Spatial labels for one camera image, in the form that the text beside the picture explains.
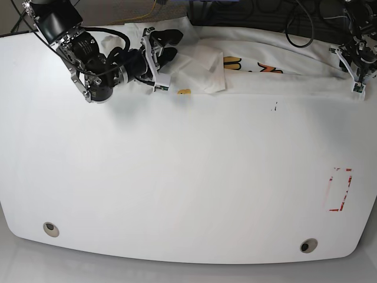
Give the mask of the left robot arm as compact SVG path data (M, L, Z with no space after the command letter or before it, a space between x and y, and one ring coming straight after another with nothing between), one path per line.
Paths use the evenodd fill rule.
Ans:
M376 1L340 1L349 18L349 33L334 53L353 79L352 91L363 94L376 77Z

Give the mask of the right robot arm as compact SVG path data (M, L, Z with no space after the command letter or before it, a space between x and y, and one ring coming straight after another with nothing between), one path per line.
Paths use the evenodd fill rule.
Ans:
M48 47L57 45L54 52L89 103L108 100L114 87L134 80L153 90L169 89L171 77L160 70L177 55L181 31L146 28L141 47L132 49L129 37L120 31L82 27L82 17L70 1L24 1L22 6L42 34L42 41ZM124 41L124 46L114 47L104 55L92 32L115 35Z

